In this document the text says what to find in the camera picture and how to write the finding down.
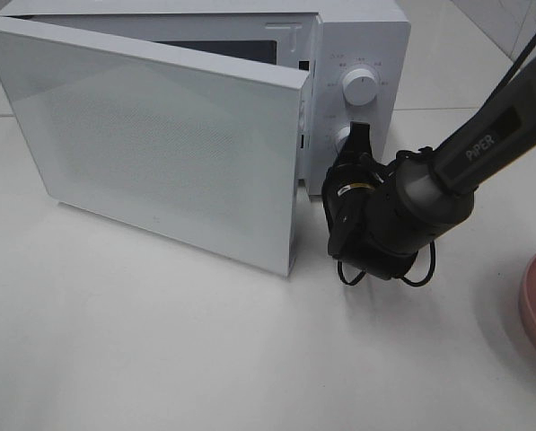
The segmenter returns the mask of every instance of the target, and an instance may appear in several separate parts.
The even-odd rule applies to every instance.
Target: microwave
[[[13,0],[0,81],[58,201],[286,276],[298,181],[353,122],[382,156],[393,0]]]

